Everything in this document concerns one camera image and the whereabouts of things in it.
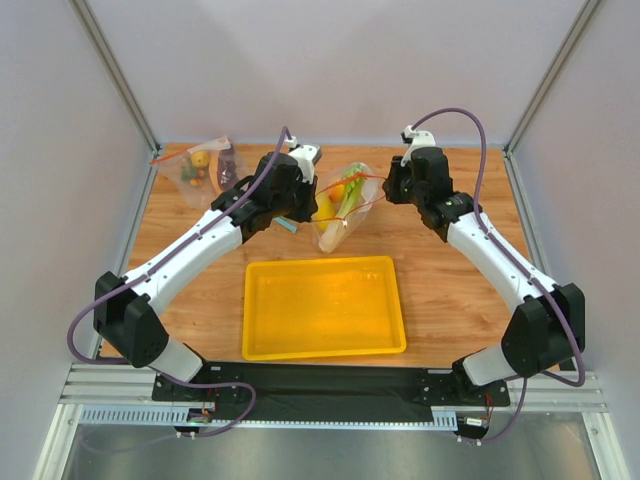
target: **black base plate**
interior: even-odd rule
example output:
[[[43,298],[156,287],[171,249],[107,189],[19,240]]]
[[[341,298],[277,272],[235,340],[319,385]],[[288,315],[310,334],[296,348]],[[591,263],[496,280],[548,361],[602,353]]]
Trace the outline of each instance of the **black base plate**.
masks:
[[[495,382],[461,399],[447,379],[449,371],[423,368],[351,367],[276,363],[209,362],[196,383],[245,382],[257,392],[252,420],[317,422],[428,422],[431,406],[508,406],[504,382]],[[236,418],[250,392],[222,388],[217,392],[184,388],[159,376],[153,400],[204,402],[215,396],[221,420]]]

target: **clear plastic bag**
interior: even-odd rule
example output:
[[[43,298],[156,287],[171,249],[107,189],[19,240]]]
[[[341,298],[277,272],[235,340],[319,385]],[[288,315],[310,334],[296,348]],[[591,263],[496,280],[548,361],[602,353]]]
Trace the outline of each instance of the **clear plastic bag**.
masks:
[[[158,173],[171,180],[187,205],[210,208],[220,193],[248,175],[249,169],[227,137],[202,143],[168,157],[154,160]]]
[[[313,242],[329,253],[362,223],[379,194],[382,177],[364,163],[333,170],[318,180],[313,216]]]

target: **lemon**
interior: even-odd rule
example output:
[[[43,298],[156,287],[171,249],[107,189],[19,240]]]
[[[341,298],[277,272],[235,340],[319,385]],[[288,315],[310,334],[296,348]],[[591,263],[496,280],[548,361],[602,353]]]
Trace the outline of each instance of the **lemon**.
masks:
[[[191,165],[196,168],[204,168],[209,165],[211,157],[206,150],[200,150],[191,154]]]
[[[320,193],[316,197],[316,203],[318,204],[318,211],[313,215],[313,220],[317,222],[320,230],[326,230],[331,219],[336,216],[336,209],[333,207],[333,203],[326,193]]]

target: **orange fruit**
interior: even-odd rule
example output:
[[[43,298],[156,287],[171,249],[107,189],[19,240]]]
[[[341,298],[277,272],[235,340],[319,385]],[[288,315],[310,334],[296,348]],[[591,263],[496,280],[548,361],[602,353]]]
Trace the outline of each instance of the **orange fruit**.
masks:
[[[344,183],[340,183],[329,190],[329,198],[333,203],[342,203],[344,199]]]

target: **metal floor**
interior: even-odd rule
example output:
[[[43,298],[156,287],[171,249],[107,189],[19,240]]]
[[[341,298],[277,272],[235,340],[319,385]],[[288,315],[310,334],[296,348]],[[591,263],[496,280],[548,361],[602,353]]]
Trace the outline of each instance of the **metal floor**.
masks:
[[[492,431],[509,419],[495,413]],[[169,427],[89,426],[94,448],[133,446],[170,433]],[[78,442],[66,480],[91,479],[599,479],[582,416],[525,413],[494,445],[456,442],[445,432],[238,428],[219,437],[169,440],[112,455]]]

